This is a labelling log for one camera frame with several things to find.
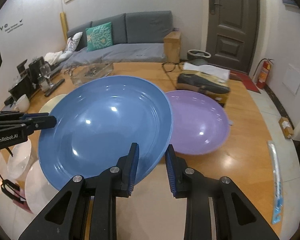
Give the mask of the white mug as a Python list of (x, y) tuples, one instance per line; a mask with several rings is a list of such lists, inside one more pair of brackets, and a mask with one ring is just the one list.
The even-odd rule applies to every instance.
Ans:
[(20, 112), (27, 112), (30, 107), (30, 101), (26, 94), (22, 95), (16, 102), (14, 109)]

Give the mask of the tortoiseshell eyeglasses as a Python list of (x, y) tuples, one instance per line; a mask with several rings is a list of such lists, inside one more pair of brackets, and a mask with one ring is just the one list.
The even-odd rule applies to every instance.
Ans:
[(164, 71), (165, 75), (170, 81), (174, 81), (174, 74), (178, 74), (183, 71), (184, 62), (172, 63), (172, 62), (164, 62), (161, 64), (161, 68)]

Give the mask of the cardboard box on floor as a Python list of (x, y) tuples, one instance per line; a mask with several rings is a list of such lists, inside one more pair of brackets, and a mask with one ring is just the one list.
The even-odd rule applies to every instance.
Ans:
[(285, 117), (279, 119), (279, 125), (281, 127), (282, 133), (286, 139), (291, 139), (294, 135), (294, 129), (292, 128), (291, 123)]

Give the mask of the blue ceramic plate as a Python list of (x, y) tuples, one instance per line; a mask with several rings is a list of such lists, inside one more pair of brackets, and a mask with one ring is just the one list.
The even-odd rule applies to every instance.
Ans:
[(42, 130), (38, 158), (44, 176), (60, 190), (73, 176), (90, 178), (139, 146), (136, 182), (168, 148), (173, 113), (166, 94), (133, 76), (108, 76), (74, 89), (51, 111), (55, 127)]

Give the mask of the wooden side table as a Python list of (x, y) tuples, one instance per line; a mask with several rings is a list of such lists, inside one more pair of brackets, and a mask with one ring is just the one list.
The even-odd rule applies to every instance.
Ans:
[(172, 31), (164, 37), (164, 53), (169, 63), (180, 62), (181, 32)]

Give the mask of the small white bowl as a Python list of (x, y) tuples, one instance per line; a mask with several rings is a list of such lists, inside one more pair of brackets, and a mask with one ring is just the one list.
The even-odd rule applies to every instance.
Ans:
[(25, 198), (32, 213), (38, 215), (57, 193), (45, 178), (39, 161), (34, 162), (25, 180)]

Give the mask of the dark brown door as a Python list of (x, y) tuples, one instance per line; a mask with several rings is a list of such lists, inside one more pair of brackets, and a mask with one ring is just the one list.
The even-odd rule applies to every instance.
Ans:
[(211, 64), (249, 73), (259, 24), (259, 0), (209, 0), (206, 51)]

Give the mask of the red fire extinguisher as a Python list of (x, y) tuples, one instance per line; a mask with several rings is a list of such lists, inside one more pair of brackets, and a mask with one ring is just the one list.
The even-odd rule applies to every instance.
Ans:
[(266, 80), (268, 78), (268, 75), (270, 73), (270, 70), (273, 66), (274, 63), (274, 59), (270, 59), (270, 58), (263, 58), (260, 60), (260, 62), (257, 65), (257, 68), (255, 70), (255, 74), (259, 68), (260, 65), (261, 66), (261, 70), (259, 72), (258, 78), (257, 78), (257, 82), (256, 82), (256, 87), (259, 89), (263, 89), (266, 85)]

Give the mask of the white ceramic bowl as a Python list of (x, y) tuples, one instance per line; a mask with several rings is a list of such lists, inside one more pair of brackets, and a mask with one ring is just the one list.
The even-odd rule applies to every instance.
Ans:
[(12, 149), (12, 156), (7, 163), (8, 178), (23, 181), (32, 165), (32, 144), (30, 139), (17, 144)]

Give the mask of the grey trash bin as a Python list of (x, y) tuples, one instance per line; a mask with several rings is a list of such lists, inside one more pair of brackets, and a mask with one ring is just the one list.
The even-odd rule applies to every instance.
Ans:
[(196, 66), (208, 64), (210, 58), (211, 54), (207, 51), (192, 49), (187, 52), (188, 62)]

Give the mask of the wine glass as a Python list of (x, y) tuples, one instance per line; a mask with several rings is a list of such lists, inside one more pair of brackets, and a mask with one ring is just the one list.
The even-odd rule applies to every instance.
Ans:
[(51, 83), (51, 68), (48, 62), (45, 62), (43, 65), (40, 67), (40, 73), (43, 77), (45, 77), (48, 85), (50, 88), (53, 87), (53, 84)]

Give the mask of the glass ashtray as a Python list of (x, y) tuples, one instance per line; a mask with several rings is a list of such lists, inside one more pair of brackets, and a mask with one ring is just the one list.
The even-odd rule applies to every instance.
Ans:
[(112, 63), (94, 63), (72, 68), (69, 76), (75, 86), (81, 86), (90, 81), (109, 76), (113, 71), (114, 66)]

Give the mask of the tissue box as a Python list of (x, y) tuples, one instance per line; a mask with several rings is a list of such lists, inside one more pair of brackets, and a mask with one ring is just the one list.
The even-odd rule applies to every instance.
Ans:
[(225, 107), (231, 92), (229, 80), (230, 70), (208, 63), (196, 65), (194, 62), (185, 62), (176, 88), (204, 94)]

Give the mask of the cream ceramic bowl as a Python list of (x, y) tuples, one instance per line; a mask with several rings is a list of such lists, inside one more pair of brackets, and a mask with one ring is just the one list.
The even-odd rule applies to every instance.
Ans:
[(43, 105), (43, 107), (40, 109), (39, 113), (51, 113), (53, 108), (64, 98), (66, 97), (66, 94), (61, 94), (58, 96), (55, 96), (54, 98), (50, 99), (47, 103)]

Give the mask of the teal patterned cushion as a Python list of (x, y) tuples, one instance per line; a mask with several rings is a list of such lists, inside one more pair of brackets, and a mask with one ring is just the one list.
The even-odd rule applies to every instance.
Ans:
[(113, 45), (112, 23), (104, 23), (85, 30), (87, 36), (87, 51), (95, 51)]

